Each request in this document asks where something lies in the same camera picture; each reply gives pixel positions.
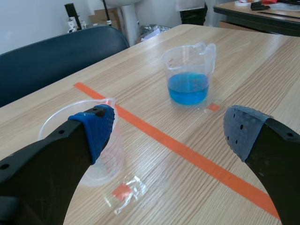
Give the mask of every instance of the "desk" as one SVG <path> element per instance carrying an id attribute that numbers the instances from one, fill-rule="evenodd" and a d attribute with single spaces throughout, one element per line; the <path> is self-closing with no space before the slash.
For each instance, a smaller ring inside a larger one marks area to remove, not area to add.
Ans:
<path id="1" fill-rule="evenodd" d="M 199 41 L 217 45 L 210 86 L 211 98 L 224 106 L 217 112 L 177 105 L 166 87 L 162 54 Z M 116 98 L 121 107 L 266 195 L 259 180 L 227 146 L 222 114 L 225 106 L 246 105 L 300 132 L 299 52 L 298 37 L 175 27 L 1 108 L 0 158 L 36 141 L 44 121 L 58 109 L 89 99 L 74 86 L 82 82 Z M 113 191 L 111 183 L 94 188 L 79 185 L 65 225 L 281 224 L 276 213 L 266 212 L 265 199 L 258 202 L 248 196 L 248 200 L 242 191 L 237 194 L 225 185 L 226 180 L 220 182 L 228 175 L 224 171 L 218 169 L 219 180 L 215 179 L 200 169 L 205 165 L 190 163 L 125 119 L 120 119 L 120 128 L 127 167 L 115 179 L 137 175 L 148 192 L 116 216 L 104 200 Z"/>
<path id="2" fill-rule="evenodd" d="M 238 7 L 234 2 L 219 4 L 214 7 L 216 13 L 227 16 L 226 22 L 244 28 L 300 37 L 300 12 L 283 10 L 252 11 L 249 7 Z M 299 17 L 299 19 L 265 15 L 260 12 L 275 13 Z"/>

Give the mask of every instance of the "white sink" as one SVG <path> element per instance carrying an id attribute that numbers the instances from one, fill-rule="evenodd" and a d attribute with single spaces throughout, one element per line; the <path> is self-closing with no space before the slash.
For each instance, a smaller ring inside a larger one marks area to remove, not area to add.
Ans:
<path id="1" fill-rule="evenodd" d="M 114 7 L 121 7 L 121 6 L 128 6 L 135 4 L 142 0 L 105 0 L 107 5 L 114 6 Z"/>
<path id="2" fill-rule="evenodd" d="M 126 36 L 130 46 L 135 45 L 135 41 L 140 36 L 139 26 L 135 13 L 135 3 L 142 0 L 105 0 L 107 5 L 121 7 L 123 12 Z"/>

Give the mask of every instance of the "plastic measuring cup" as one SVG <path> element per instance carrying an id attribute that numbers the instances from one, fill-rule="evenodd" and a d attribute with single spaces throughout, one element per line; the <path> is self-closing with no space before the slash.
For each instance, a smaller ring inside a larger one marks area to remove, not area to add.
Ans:
<path id="1" fill-rule="evenodd" d="M 210 74 L 215 70 L 216 45 L 183 45 L 164 53 L 171 98 L 183 105 L 202 102 L 208 94 Z"/>
<path id="2" fill-rule="evenodd" d="M 121 170 L 124 163 L 124 153 L 121 145 L 120 130 L 118 127 L 118 111 L 115 108 L 116 100 L 106 98 L 101 100 L 85 100 L 68 105 L 53 114 L 43 124 L 39 131 L 38 139 L 46 138 L 57 127 L 68 120 L 68 117 L 79 112 L 84 112 L 96 105 L 106 104 L 114 108 L 115 120 L 112 134 L 107 146 L 101 152 L 94 165 L 91 165 L 84 174 L 80 183 L 86 186 L 98 186 L 109 182 Z"/>

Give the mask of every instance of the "cardboard box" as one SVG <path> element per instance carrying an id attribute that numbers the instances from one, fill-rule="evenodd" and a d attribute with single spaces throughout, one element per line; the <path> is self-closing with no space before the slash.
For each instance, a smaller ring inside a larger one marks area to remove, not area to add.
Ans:
<path id="1" fill-rule="evenodd" d="M 109 17 L 112 21 L 112 26 L 121 31 L 121 24 L 120 24 L 117 8 L 109 8 L 107 10 L 108 10 Z M 92 24 L 95 23 L 106 24 L 107 17 L 106 17 L 105 9 L 95 10 L 95 15 L 90 15 L 90 21 Z"/>

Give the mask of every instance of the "chair backrest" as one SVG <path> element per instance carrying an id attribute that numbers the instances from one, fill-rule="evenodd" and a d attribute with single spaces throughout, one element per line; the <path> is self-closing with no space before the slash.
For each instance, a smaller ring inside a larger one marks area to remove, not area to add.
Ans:
<path id="1" fill-rule="evenodd" d="M 99 26 L 0 55 L 0 107 L 129 48 L 115 28 Z"/>

